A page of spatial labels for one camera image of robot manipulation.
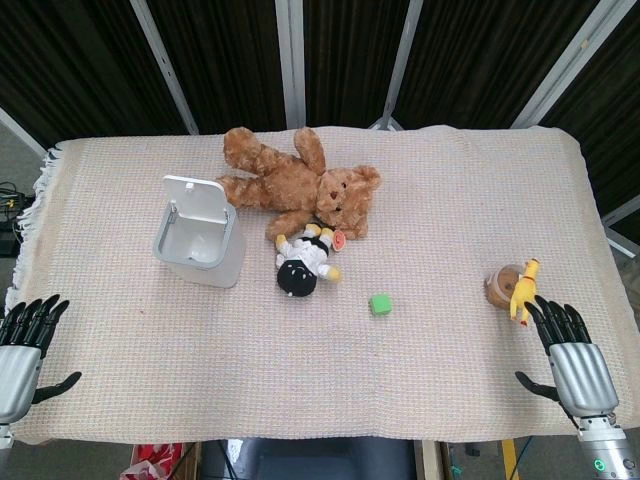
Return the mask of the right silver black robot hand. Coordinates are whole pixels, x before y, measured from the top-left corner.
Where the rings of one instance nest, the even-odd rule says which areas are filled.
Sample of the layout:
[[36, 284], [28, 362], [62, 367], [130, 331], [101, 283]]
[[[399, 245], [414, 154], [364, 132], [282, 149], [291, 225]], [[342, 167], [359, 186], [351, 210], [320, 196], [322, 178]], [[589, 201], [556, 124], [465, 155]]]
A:
[[517, 371], [519, 383], [530, 393], [558, 404], [576, 429], [597, 421], [614, 426], [619, 398], [605, 358], [581, 314], [536, 295], [524, 303], [546, 354], [554, 383], [544, 385]]

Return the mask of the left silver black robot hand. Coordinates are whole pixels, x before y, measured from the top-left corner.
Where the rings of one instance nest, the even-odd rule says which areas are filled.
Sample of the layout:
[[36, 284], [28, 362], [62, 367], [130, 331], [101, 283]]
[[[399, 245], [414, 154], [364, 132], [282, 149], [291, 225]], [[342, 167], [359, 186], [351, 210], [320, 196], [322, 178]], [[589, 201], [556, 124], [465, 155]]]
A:
[[46, 387], [38, 385], [61, 316], [69, 307], [58, 294], [30, 303], [20, 302], [1, 321], [1, 423], [21, 420], [33, 405], [60, 396], [80, 380], [71, 373]]

